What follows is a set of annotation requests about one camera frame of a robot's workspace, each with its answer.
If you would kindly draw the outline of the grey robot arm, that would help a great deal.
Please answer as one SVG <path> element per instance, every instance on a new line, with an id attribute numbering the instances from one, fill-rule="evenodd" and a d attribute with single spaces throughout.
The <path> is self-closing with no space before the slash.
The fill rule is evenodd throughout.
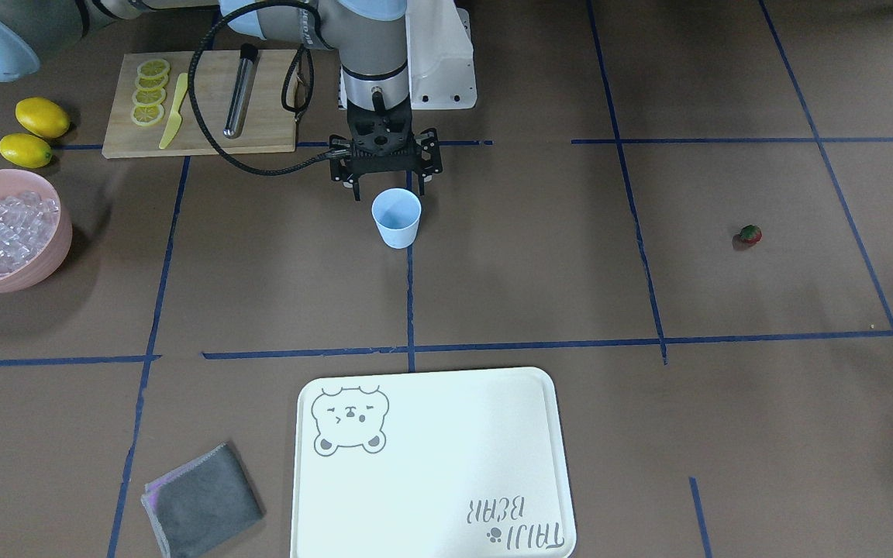
<path id="1" fill-rule="evenodd" d="M 409 172 L 421 183 L 442 172 L 436 130 L 412 131 L 404 1 L 0 1 L 0 82 L 34 74 L 44 61 L 120 22 L 153 19 L 176 38 L 196 33 L 198 14 L 219 17 L 198 34 L 187 76 L 226 27 L 245 16 L 246 36 L 298 46 L 298 59 L 334 52 L 347 99 L 350 136 L 332 136 L 305 162 L 329 163 L 330 177 L 360 191 L 366 174 Z"/>

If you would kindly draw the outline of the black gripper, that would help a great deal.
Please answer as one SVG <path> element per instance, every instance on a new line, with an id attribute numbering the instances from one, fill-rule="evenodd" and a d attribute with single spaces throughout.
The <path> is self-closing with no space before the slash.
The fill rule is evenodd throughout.
<path id="1" fill-rule="evenodd" d="M 354 201 L 361 201 L 360 180 L 365 174 L 413 173 L 417 195 L 422 198 L 426 181 L 443 173 L 437 130 L 415 134 L 410 106 L 383 112 L 348 106 L 347 123 L 351 137 L 331 136 L 327 155 L 330 180 L 350 187 Z"/>

